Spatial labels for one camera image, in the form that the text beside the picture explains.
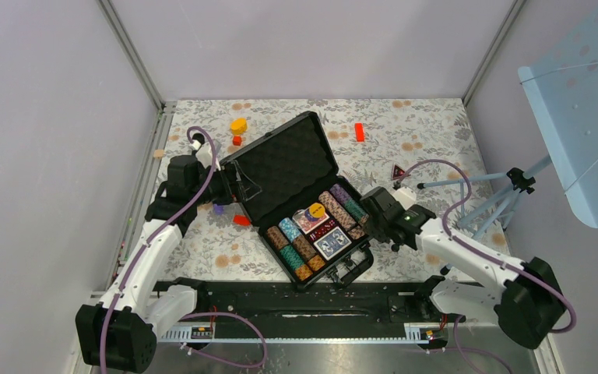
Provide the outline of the black poker chip case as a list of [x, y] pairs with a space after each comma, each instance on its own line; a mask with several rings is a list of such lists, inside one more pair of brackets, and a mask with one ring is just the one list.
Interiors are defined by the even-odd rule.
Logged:
[[[330, 277], [338, 288], [345, 288], [371, 268], [374, 257], [370, 250], [370, 236], [365, 233], [363, 238], [352, 239], [326, 208], [329, 220], [333, 219], [337, 228], [343, 229], [352, 244], [331, 260], [325, 260], [316, 249], [325, 260], [325, 267], [313, 272], [306, 281], [297, 279], [267, 237], [268, 228], [279, 228], [282, 219], [292, 220], [298, 210], [320, 203], [319, 195], [324, 191], [329, 192], [335, 184], [344, 187], [360, 203], [360, 193], [338, 174], [338, 164], [317, 113], [306, 111], [299, 114], [226, 157], [222, 163], [228, 161], [237, 162], [240, 178], [250, 179], [262, 187], [262, 191], [253, 199], [238, 202], [296, 290], [306, 291], [324, 276]], [[308, 234], [304, 236], [314, 247]]]

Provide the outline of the clear plastic disc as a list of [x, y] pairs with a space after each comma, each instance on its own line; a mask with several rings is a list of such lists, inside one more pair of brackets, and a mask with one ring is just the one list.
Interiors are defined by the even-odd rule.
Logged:
[[313, 228], [313, 223], [304, 217], [304, 210], [298, 210], [292, 216], [293, 222], [304, 233], [308, 233]]

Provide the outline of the blue playing card deck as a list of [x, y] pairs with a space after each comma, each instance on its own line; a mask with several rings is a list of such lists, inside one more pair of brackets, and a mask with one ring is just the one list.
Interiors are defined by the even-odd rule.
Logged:
[[331, 260], [331, 258], [351, 244], [352, 241], [342, 228], [332, 229], [313, 243], [314, 247], [325, 260]]

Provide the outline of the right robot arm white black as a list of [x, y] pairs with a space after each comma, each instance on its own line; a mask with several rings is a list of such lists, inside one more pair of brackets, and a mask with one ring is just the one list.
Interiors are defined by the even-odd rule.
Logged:
[[473, 278], [460, 284], [443, 276], [429, 278], [415, 309], [422, 319], [444, 314], [498, 326], [518, 345], [536, 349], [554, 331], [567, 308], [551, 266], [507, 256], [445, 226], [445, 221], [416, 203], [409, 188], [375, 187], [363, 195], [368, 213], [364, 230], [396, 251], [403, 246], [431, 254]]

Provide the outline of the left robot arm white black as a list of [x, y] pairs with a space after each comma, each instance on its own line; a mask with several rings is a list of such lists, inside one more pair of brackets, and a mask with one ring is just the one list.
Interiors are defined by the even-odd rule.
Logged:
[[215, 156], [172, 157], [146, 210], [141, 235], [112, 285], [94, 305], [82, 305], [76, 329], [83, 361], [106, 373], [147, 370], [158, 340], [184, 316], [206, 317], [208, 296], [195, 286], [173, 285], [150, 300], [160, 271], [197, 217], [199, 206], [226, 204], [232, 194], [227, 173]]

